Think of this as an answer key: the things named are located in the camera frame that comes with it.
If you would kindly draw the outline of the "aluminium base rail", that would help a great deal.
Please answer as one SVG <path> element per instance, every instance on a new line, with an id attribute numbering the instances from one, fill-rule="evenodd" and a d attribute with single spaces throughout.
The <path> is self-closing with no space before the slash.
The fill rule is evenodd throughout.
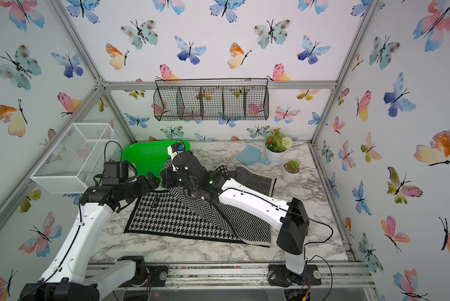
<path id="1" fill-rule="evenodd" d="M 281 262 L 147 263 L 153 290 L 375 288 L 365 263 L 313 261 L 294 283 Z"/>

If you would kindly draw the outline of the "flower plant in white pot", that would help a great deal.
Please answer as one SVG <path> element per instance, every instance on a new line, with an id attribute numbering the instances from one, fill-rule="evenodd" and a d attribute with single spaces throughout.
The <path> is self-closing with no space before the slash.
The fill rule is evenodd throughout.
<path id="1" fill-rule="evenodd" d="M 293 146 L 291 137 L 285 135 L 280 128 L 270 130 L 265 140 L 265 156 L 271 164 L 282 161 L 285 152 Z"/>

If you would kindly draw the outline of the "green plastic basket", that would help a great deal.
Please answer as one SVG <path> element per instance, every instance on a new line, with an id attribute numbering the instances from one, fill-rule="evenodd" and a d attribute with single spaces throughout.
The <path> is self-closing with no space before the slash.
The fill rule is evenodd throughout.
<path id="1" fill-rule="evenodd" d="M 171 155 L 168 148 L 178 143 L 178 151 L 188 151 L 190 144 L 186 140 L 161 140 L 142 142 L 129 145 L 123 150 L 121 161 L 127 161 L 126 182 L 136 181 L 144 176 L 147 181 L 159 179 L 160 182 L 171 182 L 175 180 L 173 166 L 166 167 Z"/>

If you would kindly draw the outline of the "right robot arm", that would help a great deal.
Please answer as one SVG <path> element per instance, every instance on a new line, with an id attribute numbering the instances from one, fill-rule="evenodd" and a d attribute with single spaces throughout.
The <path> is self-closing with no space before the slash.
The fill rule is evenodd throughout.
<path id="1" fill-rule="evenodd" d="M 305 207 L 297 198 L 284 201 L 259 193 L 220 171 L 208 171 L 191 151 L 174 143 L 167 149 L 169 167 L 160 173 L 166 188 L 180 188 L 189 198 L 211 205 L 225 204 L 262 219 L 278 230 L 277 246 L 286 254 L 286 271 L 274 268 L 268 282 L 288 287 L 292 283 L 320 283 L 315 268 L 307 264 L 306 237 L 310 226 Z"/>

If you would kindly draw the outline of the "light blue plastic scoop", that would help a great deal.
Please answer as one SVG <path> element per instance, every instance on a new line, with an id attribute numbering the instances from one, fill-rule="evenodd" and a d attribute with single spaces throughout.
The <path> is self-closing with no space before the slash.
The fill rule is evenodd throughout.
<path id="1" fill-rule="evenodd" d="M 270 160 L 262 158 L 261 151 L 257 147 L 246 146 L 238 155 L 237 160 L 246 166 L 255 165 L 257 163 L 269 166 Z"/>

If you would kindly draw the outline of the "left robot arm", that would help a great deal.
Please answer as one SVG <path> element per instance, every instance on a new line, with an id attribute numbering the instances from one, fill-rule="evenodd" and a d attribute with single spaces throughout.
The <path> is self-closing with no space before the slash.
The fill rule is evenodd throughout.
<path id="1" fill-rule="evenodd" d="M 101 274 L 86 279 L 99 236 L 119 210 L 154 191 L 160 181 L 152 173 L 110 186 L 92 186 L 83 194 L 77 218 L 54 261 L 35 283 L 27 283 L 20 300 L 103 300 L 124 283 L 150 290 L 152 276 L 141 256 L 123 257 Z"/>

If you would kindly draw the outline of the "black white knitted scarf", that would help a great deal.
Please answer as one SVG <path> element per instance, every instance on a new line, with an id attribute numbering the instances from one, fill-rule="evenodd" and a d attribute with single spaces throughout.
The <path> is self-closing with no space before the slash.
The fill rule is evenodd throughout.
<path id="1" fill-rule="evenodd" d="M 148 193 L 135 204 L 127 233 L 271 246 L 271 227 L 242 209 L 192 199 L 180 188 Z"/>

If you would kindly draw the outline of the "succulent in white pot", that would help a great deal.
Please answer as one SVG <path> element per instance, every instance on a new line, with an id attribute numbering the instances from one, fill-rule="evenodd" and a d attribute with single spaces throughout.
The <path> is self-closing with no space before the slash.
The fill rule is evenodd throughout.
<path id="1" fill-rule="evenodd" d="M 282 178 L 284 179 L 284 181 L 286 181 L 287 183 L 297 182 L 301 171 L 301 167 L 298 161 L 288 160 L 283 163 L 282 168 Z"/>

